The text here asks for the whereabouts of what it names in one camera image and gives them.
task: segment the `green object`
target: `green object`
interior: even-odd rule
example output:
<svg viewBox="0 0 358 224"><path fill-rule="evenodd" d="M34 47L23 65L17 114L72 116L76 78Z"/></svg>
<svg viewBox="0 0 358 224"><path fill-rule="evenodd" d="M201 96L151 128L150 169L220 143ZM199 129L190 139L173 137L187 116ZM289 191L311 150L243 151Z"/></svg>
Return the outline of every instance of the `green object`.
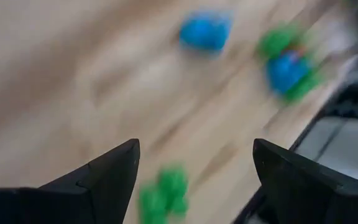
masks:
<svg viewBox="0 0 358 224"><path fill-rule="evenodd" d="M155 184L143 185L139 191L139 216L141 223L166 223L167 198Z"/></svg>
<svg viewBox="0 0 358 224"><path fill-rule="evenodd" d="M285 93L284 99L287 103L294 103L302 99L310 90L321 82L315 72L305 75L294 87Z"/></svg>
<svg viewBox="0 0 358 224"><path fill-rule="evenodd" d="M158 177L158 185L168 198L183 197L188 185L185 170L181 166L163 168Z"/></svg>
<svg viewBox="0 0 358 224"><path fill-rule="evenodd" d="M185 216L188 207L188 200L186 197L177 197L172 200L170 210L178 216Z"/></svg>
<svg viewBox="0 0 358 224"><path fill-rule="evenodd" d="M284 49L299 42L300 32L295 26L280 25L269 30L259 42L259 54L263 57L278 57Z"/></svg>
<svg viewBox="0 0 358 224"><path fill-rule="evenodd" d="M182 166L161 169L157 183L142 185L139 191L139 215L143 224L164 224L166 215L184 217L188 210L187 174Z"/></svg>

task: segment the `wooden table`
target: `wooden table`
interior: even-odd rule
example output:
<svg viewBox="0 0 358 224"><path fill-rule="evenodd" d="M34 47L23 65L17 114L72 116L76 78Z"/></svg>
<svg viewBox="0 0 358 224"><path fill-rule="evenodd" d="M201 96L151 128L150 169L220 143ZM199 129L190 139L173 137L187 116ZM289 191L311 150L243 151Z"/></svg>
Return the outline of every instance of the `wooden table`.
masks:
<svg viewBox="0 0 358 224"><path fill-rule="evenodd" d="M0 187L38 187L128 140L139 184L164 164L190 176L186 223L229 223L260 185L254 138L288 147L336 85L283 109L254 57L261 34L311 4L296 0L0 0ZM234 12L220 56L178 45L199 8Z"/></svg>

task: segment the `black object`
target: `black object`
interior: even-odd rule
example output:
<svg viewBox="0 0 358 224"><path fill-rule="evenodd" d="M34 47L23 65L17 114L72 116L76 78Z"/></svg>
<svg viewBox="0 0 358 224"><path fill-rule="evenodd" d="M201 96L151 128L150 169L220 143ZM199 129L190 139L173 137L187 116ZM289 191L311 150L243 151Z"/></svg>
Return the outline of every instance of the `black object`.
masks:
<svg viewBox="0 0 358 224"><path fill-rule="evenodd" d="M358 180L263 139L253 155L279 223L358 223Z"/></svg>
<svg viewBox="0 0 358 224"><path fill-rule="evenodd" d="M351 107L348 111L346 111L345 113L339 113L338 110L336 110L336 108L340 107L341 105L343 105L343 103L345 102L351 102ZM294 156L299 156L297 155L296 149L298 148L298 146L301 144L301 142L304 140L304 138L307 136L307 134L310 132L310 130L313 128L314 124L316 124L318 122L318 120L327 117L327 116L337 116L337 117L341 117L342 119L349 119L349 118L357 118L358 119L358 113L357 110L357 105L358 105L358 77L356 77L356 79L351 80L351 82L345 82L339 89L338 91L335 92L335 94L333 94L330 99L325 103L325 105L319 110L319 112L317 113L317 115L310 121L310 123L307 125L307 127L303 130L303 132L299 135L299 137L295 140L295 142L293 143L293 145L289 148L289 150L286 151L286 153L290 153L293 154ZM274 144L265 144L265 145L269 145L269 147L273 147L276 148L278 146L274 145ZM254 147L260 147L259 143L255 143ZM276 151L273 151L271 153L269 153L269 155L273 156L275 159L278 159L278 157L281 157L283 160L287 160L288 162L294 162L291 159L288 159L287 156L283 156L281 154L275 154ZM286 165L287 168L285 169L287 171L287 175L291 175L295 172L299 172L299 167L296 166L296 164L292 164L291 165L291 169L289 168L289 164ZM312 178L315 179L315 175L317 175L315 172L312 173L312 176L310 176L311 174L307 174L306 176L308 178ZM282 182L286 182L285 176L283 176L283 179L281 180ZM295 192L297 192L296 190L296 182L291 182L290 184L294 184L294 191L293 194ZM260 216L263 220L268 221L269 224L276 224L276 223L285 223L287 224L287 222L281 222L279 221L279 217L276 217L277 213L277 208L275 207L274 204L271 204L269 201L269 196L268 193L265 191L266 187L261 187L258 191L256 191L256 193L254 194L254 196L251 198L251 200L248 202L248 204L243 208L243 210L241 211L241 213L238 215L238 217L236 218L236 220L234 221L234 223L241 223L244 224L246 223L246 220L248 220L251 216L258 214L258 216ZM296 209L299 208L299 206L302 206L304 204L307 204L308 202L306 202L306 200L304 201L298 201L298 205L295 208L292 208L293 211L295 213ZM284 209L284 207L289 205L284 205L283 203L281 204L280 208ZM326 208L322 208L322 207L310 207L310 211L313 210L321 210L323 209L323 211L325 212L329 212ZM321 221L321 222L316 222L316 223L337 223L337 222L329 222L327 220L325 221Z"/></svg>
<svg viewBox="0 0 358 224"><path fill-rule="evenodd" d="M38 189L0 189L0 223L122 223L139 157L131 139Z"/></svg>

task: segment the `green block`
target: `green block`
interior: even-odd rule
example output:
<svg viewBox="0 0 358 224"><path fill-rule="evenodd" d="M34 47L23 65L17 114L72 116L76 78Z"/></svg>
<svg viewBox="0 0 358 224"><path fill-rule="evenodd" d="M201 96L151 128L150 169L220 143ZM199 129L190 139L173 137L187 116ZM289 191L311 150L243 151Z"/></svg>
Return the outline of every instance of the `green block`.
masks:
<svg viewBox="0 0 358 224"><path fill-rule="evenodd" d="M173 197L183 197L188 187L187 174L182 166L163 168L158 177L160 190L167 195L168 200Z"/></svg>
<svg viewBox="0 0 358 224"><path fill-rule="evenodd" d="M284 99L287 103L301 100L310 90L321 83L321 78L316 72L305 75L293 88L285 93Z"/></svg>
<svg viewBox="0 0 358 224"><path fill-rule="evenodd" d="M295 26L280 25L269 30L259 42L259 54L263 57L278 57L290 44L300 41L300 32Z"/></svg>
<svg viewBox="0 0 358 224"><path fill-rule="evenodd" d="M184 217L189 208L189 203L186 197L177 197L172 200L170 210L175 215Z"/></svg>
<svg viewBox="0 0 358 224"><path fill-rule="evenodd" d="M156 185L143 185L139 190L139 209L141 215L165 215L167 198Z"/></svg>
<svg viewBox="0 0 358 224"><path fill-rule="evenodd" d="M167 218L165 215L151 215L143 216L140 219L141 224L167 224Z"/></svg>

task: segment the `blue object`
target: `blue object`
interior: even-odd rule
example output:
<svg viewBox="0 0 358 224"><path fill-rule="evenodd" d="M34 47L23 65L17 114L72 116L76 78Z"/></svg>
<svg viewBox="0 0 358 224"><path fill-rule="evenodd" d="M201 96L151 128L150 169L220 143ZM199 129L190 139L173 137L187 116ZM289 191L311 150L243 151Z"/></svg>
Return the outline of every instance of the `blue object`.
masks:
<svg viewBox="0 0 358 224"><path fill-rule="evenodd" d="M311 71L308 61L304 58L294 60L292 52L267 62L267 74L272 88L284 95Z"/></svg>
<svg viewBox="0 0 358 224"><path fill-rule="evenodd" d="M221 12L198 12L182 25L180 39L195 49L222 51L231 30L232 19Z"/></svg>

